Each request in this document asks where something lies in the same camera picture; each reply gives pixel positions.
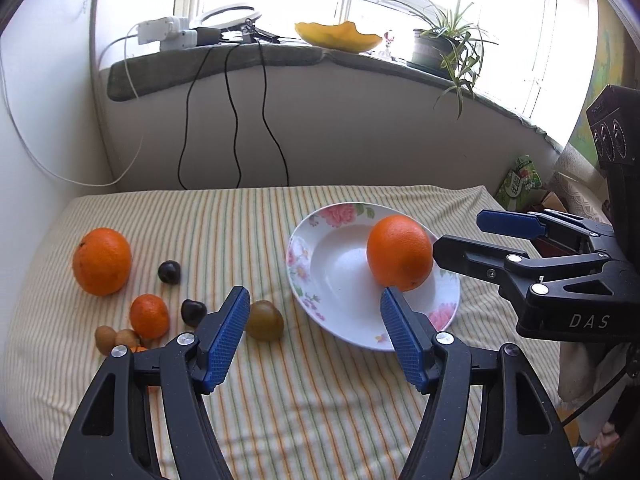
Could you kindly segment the white gloved right hand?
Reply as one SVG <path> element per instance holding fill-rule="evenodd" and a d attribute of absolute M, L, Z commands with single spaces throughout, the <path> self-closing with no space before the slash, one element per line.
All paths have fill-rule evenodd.
<path fill-rule="evenodd" d="M 626 365 L 629 344 L 608 348 L 606 344 L 562 342 L 558 393 L 568 408 L 579 408 L 608 384 Z M 597 439 L 608 422 L 620 395 L 632 383 L 622 378 L 601 399 L 577 417 L 582 440 Z"/>

